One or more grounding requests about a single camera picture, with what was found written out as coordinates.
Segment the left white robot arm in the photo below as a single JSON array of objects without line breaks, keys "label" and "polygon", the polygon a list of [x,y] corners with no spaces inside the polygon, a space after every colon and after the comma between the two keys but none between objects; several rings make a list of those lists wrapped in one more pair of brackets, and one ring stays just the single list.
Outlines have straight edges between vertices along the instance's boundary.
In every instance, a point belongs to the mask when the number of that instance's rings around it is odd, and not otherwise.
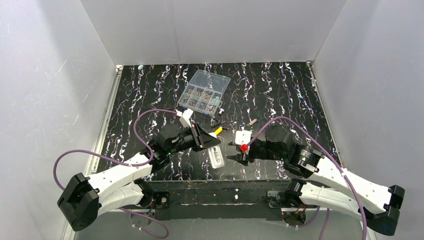
[{"label": "left white robot arm", "polygon": [[173,154],[192,149],[213,149],[221,141],[198,123],[184,129],[167,124],[156,137],[129,160],[89,176],[74,175],[57,201],[71,228],[79,232],[98,216],[121,207],[138,205],[146,209],[166,209],[169,193],[155,191],[145,177],[164,168]]}]

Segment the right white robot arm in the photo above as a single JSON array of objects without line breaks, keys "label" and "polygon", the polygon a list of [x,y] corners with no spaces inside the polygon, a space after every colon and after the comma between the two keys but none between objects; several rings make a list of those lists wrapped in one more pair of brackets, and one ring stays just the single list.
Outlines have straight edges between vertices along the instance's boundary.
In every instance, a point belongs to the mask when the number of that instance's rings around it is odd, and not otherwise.
[{"label": "right white robot arm", "polygon": [[228,156],[244,166],[255,160],[281,161],[295,176],[287,189],[267,193],[270,208],[301,205],[334,210],[360,221],[386,236],[396,232],[405,189],[368,181],[333,163],[322,152],[295,141],[294,134],[274,125],[265,138],[254,139],[247,130],[237,131],[229,143],[237,153]]}]

